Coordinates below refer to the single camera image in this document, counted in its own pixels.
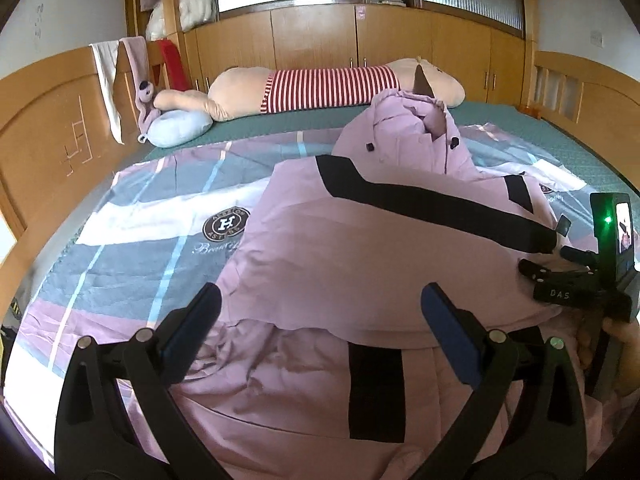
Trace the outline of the person right hand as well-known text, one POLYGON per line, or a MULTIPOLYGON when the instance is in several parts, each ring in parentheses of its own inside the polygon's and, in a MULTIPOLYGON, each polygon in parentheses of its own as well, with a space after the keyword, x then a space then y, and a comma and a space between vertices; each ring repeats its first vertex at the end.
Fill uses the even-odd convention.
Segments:
POLYGON ((582 393, 582 404, 586 411, 596 408, 634 408, 639 401, 639 322, 634 318, 630 323, 604 318, 601 327, 605 333, 622 344, 620 362, 613 382, 612 393, 606 401, 597 401, 584 393, 585 371, 593 360, 590 350, 591 336, 586 329, 586 314, 581 310, 572 311, 575 324, 574 364, 577 366, 578 384, 582 393))

